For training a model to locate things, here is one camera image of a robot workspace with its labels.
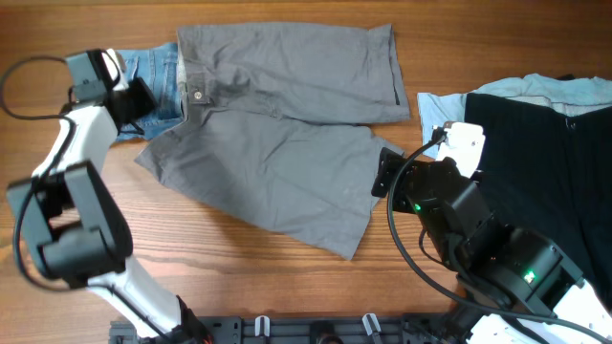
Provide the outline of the grey cotton shorts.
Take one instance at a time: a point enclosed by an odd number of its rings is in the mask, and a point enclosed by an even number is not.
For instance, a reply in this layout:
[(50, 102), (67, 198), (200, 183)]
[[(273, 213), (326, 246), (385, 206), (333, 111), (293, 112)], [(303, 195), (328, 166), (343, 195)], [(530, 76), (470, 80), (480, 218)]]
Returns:
[(137, 162), (161, 184), (253, 226), (351, 259), (388, 142), (409, 119), (390, 25), (184, 26), (184, 121)]

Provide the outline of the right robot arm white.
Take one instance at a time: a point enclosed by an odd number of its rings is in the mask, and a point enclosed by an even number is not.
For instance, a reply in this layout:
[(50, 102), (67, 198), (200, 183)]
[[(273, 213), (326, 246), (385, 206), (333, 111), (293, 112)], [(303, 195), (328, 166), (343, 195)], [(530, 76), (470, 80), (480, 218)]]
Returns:
[[(501, 223), (477, 183), (452, 158), (419, 161), (387, 148), (372, 193), (387, 199), (394, 244), (428, 285), (456, 302), (438, 340), (463, 343), (608, 343), (611, 317), (579, 267), (551, 239)], [(437, 262), (455, 272), (460, 296), (424, 272), (405, 248), (396, 213), (418, 216)]]

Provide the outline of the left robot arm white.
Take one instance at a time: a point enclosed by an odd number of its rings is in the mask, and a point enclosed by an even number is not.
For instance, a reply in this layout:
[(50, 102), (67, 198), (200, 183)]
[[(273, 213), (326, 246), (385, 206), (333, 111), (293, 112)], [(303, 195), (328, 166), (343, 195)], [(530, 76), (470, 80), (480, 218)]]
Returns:
[(13, 255), (25, 272), (25, 245), (41, 281), (52, 290), (87, 290), (103, 298), (134, 326), (144, 343), (207, 343), (204, 327), (185, 302), (163, 288), (133, 254), (129, 226), (100, 176), (123, 124), (151, 112), (156, 101), (139, 78), (81, 84), (56, 115), (60, 132), (47, 159), (28, 179), (11, 183), (15, 217)]

